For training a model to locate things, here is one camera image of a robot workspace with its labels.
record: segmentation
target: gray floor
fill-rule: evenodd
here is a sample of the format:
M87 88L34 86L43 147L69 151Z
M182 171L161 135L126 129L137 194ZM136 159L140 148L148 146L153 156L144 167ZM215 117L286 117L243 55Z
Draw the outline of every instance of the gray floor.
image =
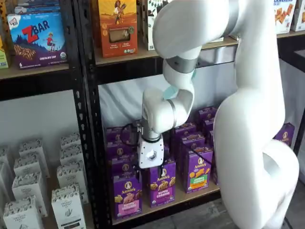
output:
M305 228L305 185L298 183L282 229ZM238 229L221 200L210 202L135 229Z

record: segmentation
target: snack box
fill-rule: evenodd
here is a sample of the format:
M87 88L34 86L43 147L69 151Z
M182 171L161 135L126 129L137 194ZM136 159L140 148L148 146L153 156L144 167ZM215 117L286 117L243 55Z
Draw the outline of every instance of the snack box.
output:
M11 176L14 177L14 159L9 146L0 146L0 162L10 168Z
M66 149L72 145L80 145L81 136L79 132L74 132L68 136L61 137L61 148Z
M299 0L299 4L295 7L295 17L292 30L305 30L305 0Z
M282 129L274 136L273 139L279 140L291 146L294 132L295 126L293 126L291 123L286 123L283 125Z
M180 137L180 143L177 150L178 155L176 156L178 171L181 171L181 168L183 166L183 160L180 160L181 157L183 157L183 154L185 152L189 152L190 149L203 147L204 144L205 144L205 137L201 132L194 132L187 136Z
M51 201L59 229L86 229L77 184L53 190Z
M176 163L173 158L165 160L163 168L152 167L148 172L151 207L175 200Z
M43 174L39 160L40 157L38 153L30 153L16 159L14 165L16 176L23 176L29 173L37 172L41 172Z
M8 15L20 69L67 62L60 12Z
M88 204L88 192L83 168L84 166L81 161L59 166L57 168L57 179L60 187L65 187L73 183L79 184L81 200L83 204Z
M130 129L125 128L122 131L123 127L111 127L111 128L107 128L106 130L106 140L107 142L114 142L114 141L119 141L119 140L123 140L123 141L128 141L130 138Z
M35 196L7 203L3 218L7 229L44 229Z
M24 13L41 13L41 12L53 12L60 11L60 6L16 6L15 13L16 14L24 14Z
M206 145L194 151L203 157L203 159L193 151L185 154L183 186L186 193L199 191L209 185L213 148Z
M296 0L274 0L276 33L288 33L294 16Z
M16 199L22 199L34 195L37 199L38 211L41 216L48 216L50 205L47 189L41 172L16 176L12 185L12 191Z
M116 157L131 155L132 147L127 146L122 141L108 142L106 151L108 160L112 160Z
M115 217L140 214L142 211L142 181L135 172L125 173L113 178Z
M153 45L153 24L154 21L160 12L160 10L165 7L168 3L170 3L172 0L163 0L163 1L151 1L151 0L145 0L145 6L143 8L143 17L146 18L144 21L145 26L145 33L144 33L144 44L145 48L150 50L154 50Z
M3 192L6 202L10 202L15 199L11 190L13 181L14 178L11 176L9 167L5 163L0 162L0 191Z
M214 118L216 115L217 109L213 106L209 106L203 109L200 109L195 114L195 122L198 126L201 125L202 120L207 120Z
M34 139L30 140L28 142L24 142L19 146L19 155L25 156L29 153L38 153L40 162L41 162L41 169L43 170L43 174L49 178L49 167L48 167L48 158L46 157L46 154L44 153L43 149L43 142L42 139Z

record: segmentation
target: product label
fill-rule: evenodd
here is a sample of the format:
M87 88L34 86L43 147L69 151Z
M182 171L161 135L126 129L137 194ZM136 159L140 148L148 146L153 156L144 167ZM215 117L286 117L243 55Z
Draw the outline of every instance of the product label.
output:
M118 217L129 215L129 214L135 213L137 211L140 211L139 200L135 200L128 204L119 204L118 207L119 207Z

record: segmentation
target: cardboard box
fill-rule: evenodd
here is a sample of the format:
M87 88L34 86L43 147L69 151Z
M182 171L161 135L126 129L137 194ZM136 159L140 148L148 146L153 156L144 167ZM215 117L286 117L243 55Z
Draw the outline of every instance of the cardboard box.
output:
M305 0L299 0L295 7L295 17L293 20L292 30L305 30Z
M125 173L113 178L115 217L125 217L140 214L142 211L142 181L135 172Z
M295 11L296 0L274 0L276 33L288 33Z
M40 157L38 153L30 153L26 156L22 156L15 160L14 171L16 176L24 176L29 173L41 172L45 177L43 170L41 169Z
M216 115L217 109L213 106L209 106L203 109L200 109L195 114L195 123L201 126L203 120L214 118Z
M15 199L11 190L12 184L13 177L11 176L9 167L3 162L0 162L0 189L6 198L6 202L10 202Z
M286 123L283 125L282 129L274 136L273 139L279 140L291 146L292 138L294 137L295 126L291 123Z
M43 149L42 139L34 139L25 143L22 143L19 146L19 155L25 156L29 153L37 152L40 156L41 168L43 170L43 174L49 178L49 167L48 167L48 158L47 154L45 154L45 150Z
M125 145L122 141L108 142L106 151L108 160L112 160L120 156L131 155L132 147Z
M154 45L153 45L153 24L154 21L160 12L160 10L165 7L169 2L172 0L163 0L163 1L158 1L158 0L145 0L145 6L144 7L144 13L143 16L146 18L144 21L145 25L145 37L143 38L145 48L150 50L154 50Z
M10 168L11 177L14 177L14 159L9 146L0 146L0 162Z
M35 196L7 203L4 208L7 229L43 229Z
M130 129L126 128L122 131L123 127L111 127L106 130L107 142L115 142L119 140L128 141L130 140Z
M136 0L99 0L103 57L138 52Z
M84 204L88 204L88 192L86 188L86 179L84 166L81 161L72 162L57 168L57 179L60 187L65 187L73 183L77 183L80 188L81 200Z
M41 172L16 176L12 185L12 191L16 199L22 199L34 195L41 216L48 216L50 204L44 177Z
M151 207L160 206L175 200L176 163L173 158L164 162L164 167L149 168L149 194Z
M183 186L186 193L199 191L209 185L213 149L206 145L194 151L202 156L203 159L193 151L185 154Z
M66 149L72 145L81 145L81 136L79 132L61 137L61 148Z
M59 229L86 229L80 191L77 184L53 190L52 207Z

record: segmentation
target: white backdrop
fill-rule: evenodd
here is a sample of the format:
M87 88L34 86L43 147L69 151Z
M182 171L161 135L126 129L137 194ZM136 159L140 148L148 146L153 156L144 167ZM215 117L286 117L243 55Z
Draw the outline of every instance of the white backdrop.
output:
M298 126L305 107L305 74L281 61L286 105L286 122ZM232 63L197 69L194 110L219 104L236 90ZM162 75L99 86L105 127L119 126L141 117L142 92L147 87L165 90L169 84ZM78 129L72 91L0 102L0 144L13 146L32 136L42 136L52 162L59 158L60 136ZM305 162L305 144L299 155Z

